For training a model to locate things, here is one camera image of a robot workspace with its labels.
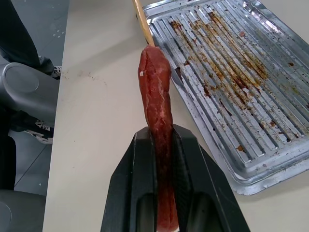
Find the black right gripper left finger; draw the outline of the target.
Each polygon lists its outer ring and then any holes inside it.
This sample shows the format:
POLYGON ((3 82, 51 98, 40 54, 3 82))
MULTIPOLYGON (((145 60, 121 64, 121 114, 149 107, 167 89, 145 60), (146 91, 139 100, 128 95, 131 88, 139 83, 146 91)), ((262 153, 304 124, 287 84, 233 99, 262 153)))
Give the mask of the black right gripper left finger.
POLYGON ((100 232, 156 232, 154 150, 148 127, 134 134, 111 176, 100 232))

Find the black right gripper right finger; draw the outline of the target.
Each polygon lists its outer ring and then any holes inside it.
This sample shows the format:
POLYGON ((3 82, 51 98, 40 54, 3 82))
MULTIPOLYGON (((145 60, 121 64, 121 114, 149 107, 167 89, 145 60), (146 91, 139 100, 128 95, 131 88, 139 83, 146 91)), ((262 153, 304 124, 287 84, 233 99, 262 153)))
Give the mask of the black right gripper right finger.
POLYGON ((193 133, 174 125, 172 139, 179 232, 251 232, 225 174, 193 133))

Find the red sausage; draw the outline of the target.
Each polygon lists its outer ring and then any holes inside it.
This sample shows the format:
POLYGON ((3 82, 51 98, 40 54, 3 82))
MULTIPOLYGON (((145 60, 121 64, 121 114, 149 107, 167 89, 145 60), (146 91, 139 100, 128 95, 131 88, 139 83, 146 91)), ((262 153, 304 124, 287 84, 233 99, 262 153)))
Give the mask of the red sausage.
POLYGON ((169 96, 171 67, 164 53, 146 46, 138 67, 146 122, 154 139, 158 184, 157 232, 174 232, 178 218, 172 184, 173 118, 169 96))

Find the wooden skewer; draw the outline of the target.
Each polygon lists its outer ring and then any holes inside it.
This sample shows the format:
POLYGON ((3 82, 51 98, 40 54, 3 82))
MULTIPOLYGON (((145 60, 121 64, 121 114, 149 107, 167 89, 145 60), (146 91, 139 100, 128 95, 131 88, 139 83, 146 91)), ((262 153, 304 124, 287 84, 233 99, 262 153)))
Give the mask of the wooden skewer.
POLYGON ((148 45, 155 46, 140 0, 132 0, 140 28, 148 45))

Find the ribbed metal baking tray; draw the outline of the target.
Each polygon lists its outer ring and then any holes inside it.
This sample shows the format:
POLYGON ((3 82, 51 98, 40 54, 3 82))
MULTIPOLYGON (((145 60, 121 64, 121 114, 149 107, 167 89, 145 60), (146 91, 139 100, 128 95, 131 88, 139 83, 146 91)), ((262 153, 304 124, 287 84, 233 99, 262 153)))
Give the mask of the ribbed metal baking tray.
POLYGON ((143 11, 237 194, 309 171, 308 43, 259 0, 162 0, 143 11))

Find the black and white sneaker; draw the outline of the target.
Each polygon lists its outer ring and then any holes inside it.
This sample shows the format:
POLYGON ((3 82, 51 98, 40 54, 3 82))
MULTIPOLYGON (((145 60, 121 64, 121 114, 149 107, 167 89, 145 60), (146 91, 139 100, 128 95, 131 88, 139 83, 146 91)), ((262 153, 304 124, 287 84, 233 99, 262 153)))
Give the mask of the black and white sneaker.
POLYGON ((51 73, 51 77, 59 80, 61 77, 62 67, 61 66, 54 66, 53 72, 51 73))
POLYGON ((28 124, 28 128, 24 132, 35 137, 39 142, 52 145, 54 137, 54 128, 46 125, 41 120, 33 120, 28 124))

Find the person's dark trouser leg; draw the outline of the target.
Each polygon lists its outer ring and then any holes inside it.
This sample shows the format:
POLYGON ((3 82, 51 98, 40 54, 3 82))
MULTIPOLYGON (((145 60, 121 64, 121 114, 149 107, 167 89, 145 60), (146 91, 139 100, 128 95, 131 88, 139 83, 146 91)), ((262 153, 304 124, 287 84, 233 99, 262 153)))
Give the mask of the person's dark trouser leg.
POLYGON ((54 72, 52 61, 38 56, 11 0, 0 0, 0 55, 8 62, 21 63, 47 75, 54 72))

